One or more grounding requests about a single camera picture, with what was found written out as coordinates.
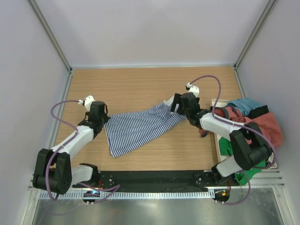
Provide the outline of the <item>blue white striped tank top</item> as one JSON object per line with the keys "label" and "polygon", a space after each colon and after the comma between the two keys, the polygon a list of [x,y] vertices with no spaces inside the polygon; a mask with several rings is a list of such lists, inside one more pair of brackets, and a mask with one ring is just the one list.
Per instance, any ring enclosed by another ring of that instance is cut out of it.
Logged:
{"label": "blue white striped tank top", "polygon": [[162,136],[186,119],[171,112],[166,101],[149,109],[111,115],[105,124],[110,154],[114,158],[128,154]]}

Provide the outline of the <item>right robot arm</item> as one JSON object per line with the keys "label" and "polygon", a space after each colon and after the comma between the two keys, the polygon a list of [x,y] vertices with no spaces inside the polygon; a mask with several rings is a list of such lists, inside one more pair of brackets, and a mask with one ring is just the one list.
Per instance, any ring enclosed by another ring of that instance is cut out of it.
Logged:
{"label": "right robot arm", "polygon": [[273,152],[271,142],[256,123],[234,122],[201,109],[199,98],[193,93],[174,94],[171,112],[184,115],[192,126],[211,131],[230,141],[232,156],[211,169],[211,180],[215,185],[223,185],[234,173],[254,168]]}

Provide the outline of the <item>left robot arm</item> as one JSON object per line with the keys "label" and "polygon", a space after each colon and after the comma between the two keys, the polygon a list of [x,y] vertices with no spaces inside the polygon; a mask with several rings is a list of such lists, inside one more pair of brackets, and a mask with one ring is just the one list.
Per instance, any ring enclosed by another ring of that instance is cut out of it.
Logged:
{"label": "left robot arm", "polygon": [[37,155],[33,187],[45,190],[53,201],[73,185],[86,184],[93,188],[99,183],[97,166],[81,163],[72,167],[71,160],[86,144],[95,139],[109,121],[107,105],[94,100],[92,96],[78,100],[77,103],[87,110],[84,119],[64,141],[50,149],[41,149]]}

